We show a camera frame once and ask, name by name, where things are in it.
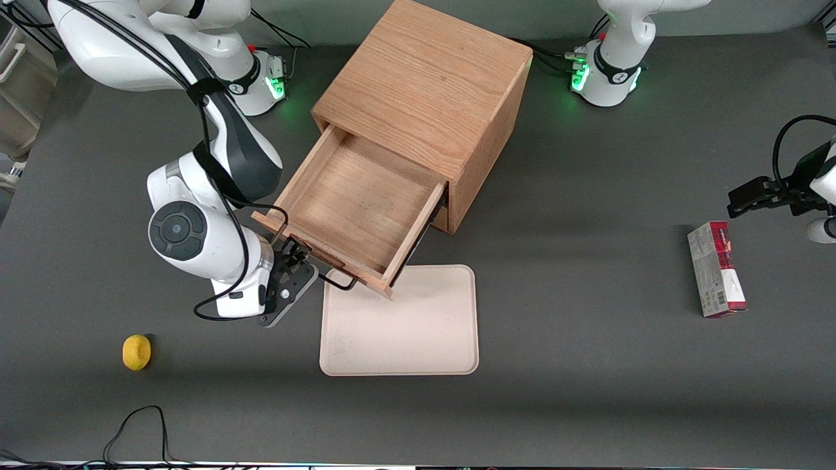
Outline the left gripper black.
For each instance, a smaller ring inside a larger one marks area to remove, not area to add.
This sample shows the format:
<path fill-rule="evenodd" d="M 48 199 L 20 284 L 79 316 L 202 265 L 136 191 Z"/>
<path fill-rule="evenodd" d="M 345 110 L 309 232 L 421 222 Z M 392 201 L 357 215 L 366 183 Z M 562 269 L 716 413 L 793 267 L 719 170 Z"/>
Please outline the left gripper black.
<path fill-rule="evenodd" d="M 780 149 L 774 148 L 774 178 L 758 176 L 728 193 L 728 216 L 738 218 L 747 212 L 771 209 L 779 206 L 779 188 L 781 197 L 788 200 L 792 215 L 800 216 L 806 212 L 821 211 L 832 214 L 831 204 L 819 196 L 810 187 L 813 179 L 821 171 L 832 144 L 826 142 L 801 157 L 795 164 L 790 176 L 781 176 L 779 157 Z"/>

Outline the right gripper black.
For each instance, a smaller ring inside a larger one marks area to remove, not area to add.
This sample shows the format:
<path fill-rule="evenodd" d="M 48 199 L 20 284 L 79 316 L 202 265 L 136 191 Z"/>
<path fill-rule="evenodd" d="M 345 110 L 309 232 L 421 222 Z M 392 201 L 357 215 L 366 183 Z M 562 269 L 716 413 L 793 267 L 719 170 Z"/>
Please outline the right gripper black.
<path fill-rule="evenodd" d="M 286 238 L 281 245 L 281 253 L 275 253 L 259 325 L 264 328 L 275 327 L 313 285 L 319 274 L 317 260 L 310 252 L 305 252 L 305 245 L 295 238 Z"/>

